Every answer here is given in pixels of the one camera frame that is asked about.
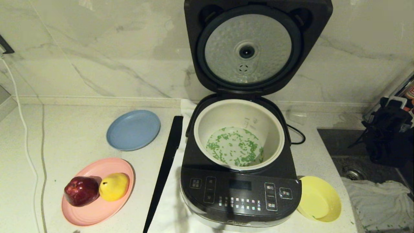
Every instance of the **white cable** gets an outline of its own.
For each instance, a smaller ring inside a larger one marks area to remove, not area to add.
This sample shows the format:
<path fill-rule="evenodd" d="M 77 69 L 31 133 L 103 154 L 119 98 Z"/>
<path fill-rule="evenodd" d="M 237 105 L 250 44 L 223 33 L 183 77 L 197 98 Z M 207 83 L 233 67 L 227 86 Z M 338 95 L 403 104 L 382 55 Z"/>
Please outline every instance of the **white cable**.
<path fill-rule="evenodd" d="M 37 232 L 40 233 L 39 224 L 37 222 L 37 216 L 36 216 L 36 190 L 37 190 L 37 182 L 38 182 L 39 176 L 37 175 L 36 168 L 34 167 L 33 162 L 32 162 L 32 160 L 30 158 L 30 155 L 29 155 L 29 147 L 27 145 L 27 141 L 28 141 L 28 137 L 29 137 L 29 130 L 27 128 L 26 121 L 24 120 L 24 117 L 23 117 L 22 107 L 20 105 L 19 93 L 17 92 L 16 82 L 14 80 L 13 74 L 12 74 L 9 66 L 7 65 L 6 61 L 3 58 L 3 54 L 1 54 L 1 53 L 0 53 L 0 60 L 3 61 L 4 65 L 6 66 L 7 71 L 10 74 L 10 77 L 12 79 L 12 82 L 13 82 L 13 85 L 14 85 L 14 92 L 16 93 L 17 107 L 19 109 L 20 119 L 22 120 L 23 127 L 24 127 L 24 149 L 25 149 L 25 152 L 26 152 L 27 161 L 29 162 L 30 168 L 31 168 L 31 170 L 34 174 L 34 187 L 33 187 L 33 200 L 32 200 L 32 202 L 33 202 L 33 206 L 32 206 L 33 207 L 33 215 L 34 215 L 34 220 L 35 220 L 35 224 L 36 224 L 36 227 L 37 227 Z"/>

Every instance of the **red apple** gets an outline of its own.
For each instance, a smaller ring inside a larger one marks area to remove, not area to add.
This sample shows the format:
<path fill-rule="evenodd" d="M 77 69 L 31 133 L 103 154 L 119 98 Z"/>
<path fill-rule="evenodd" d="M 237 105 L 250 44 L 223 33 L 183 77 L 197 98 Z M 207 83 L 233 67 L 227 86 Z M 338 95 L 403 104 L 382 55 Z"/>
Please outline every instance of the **red apple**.
<path fill-rule="evenodd" d="M 99 177 L 77 176 L 65 187 L 65 197 L 69 204 L 86 206 L 99 197 Z"/>

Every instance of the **inner pot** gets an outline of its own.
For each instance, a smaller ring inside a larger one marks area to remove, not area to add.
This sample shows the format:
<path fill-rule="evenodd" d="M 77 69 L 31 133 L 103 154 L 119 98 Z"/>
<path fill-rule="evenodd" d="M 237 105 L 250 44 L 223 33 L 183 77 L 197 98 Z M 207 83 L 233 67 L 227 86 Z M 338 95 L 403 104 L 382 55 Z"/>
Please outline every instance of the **inner pot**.
<path fill-rule="evenodd" d="M 207 106 L 194 125 L 195 141 L 211 161 L 233 170 L 265 167 L 280 155 L 282 125 L 259 104 L 229 99 Z"/>

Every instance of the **backsplash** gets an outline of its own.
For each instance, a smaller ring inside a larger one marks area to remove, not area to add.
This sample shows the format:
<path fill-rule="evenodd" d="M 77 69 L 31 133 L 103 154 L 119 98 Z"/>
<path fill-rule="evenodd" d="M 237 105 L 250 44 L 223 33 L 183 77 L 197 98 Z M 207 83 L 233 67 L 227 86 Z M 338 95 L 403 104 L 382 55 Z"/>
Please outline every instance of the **backsplash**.
<path fill-rule="evenodd" d="M 414 69 L 411 0 L 333 0 L 291 82 L 271 100 L 372 103 Z M 21 95 L 167 97 L 210 93 L 195 76 L 183 0 L 2 0 L 0 32 Z M 0 65 L 0 85 L 14 93 Z"/>

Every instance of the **kitchen counter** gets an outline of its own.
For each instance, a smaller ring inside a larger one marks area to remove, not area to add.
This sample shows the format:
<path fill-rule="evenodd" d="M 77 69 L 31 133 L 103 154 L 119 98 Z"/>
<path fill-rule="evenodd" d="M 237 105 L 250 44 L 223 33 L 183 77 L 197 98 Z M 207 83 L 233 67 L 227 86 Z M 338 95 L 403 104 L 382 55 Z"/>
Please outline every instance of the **kitchen counter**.
<path fill-rule="evenodd" d="M 173 117 L 180 114 L 179 101 L 166 101 L 163 107 L 159 107 L 159 103 L 157 107 L 145 106 L 23 106 L 29 127 L 30 156 L 39 174 L 36 212 L 41 229 L 43 212 L 48 233 L 142 232 L 171 123 Z M 113 149 L 106 142 L 106 130 L 118 116 L 135 109 L 147 109 L 159 116 L 159 135 L 148 146 L 136 151 Z M 295 112 L 284 112 L 284 115 L 287 123 L 306 135 L 304 144 L 291 146 L 297 175 L 313 175 L 329 182 L 341 198 L 342 214 L 332 223 L 321 223 L 308 220 L 295 211 L 285 223 L 276 226 L 274 232 L 357 232 L 348 194 L 317 128 L 361 129 L 361 115 L 322 112 L 306 113 L 306 117 Z M 301 140 L 293 131 L 290 134 L 292 141 Z M 1 232 L 36 232 L 31 211 L 34 178 L 24 155 L 23 135 L 24 129 L 15 108 L 0 121 Z M 116 215 L 100 224 L 85 228 L 71 225 L 60 208 L 63 188 L 83 167 L 109 157 L 125 159 L 135 170 L 136 183 L 128 202 Z M 46 183 L 42 194 L 44 177 Z"/>

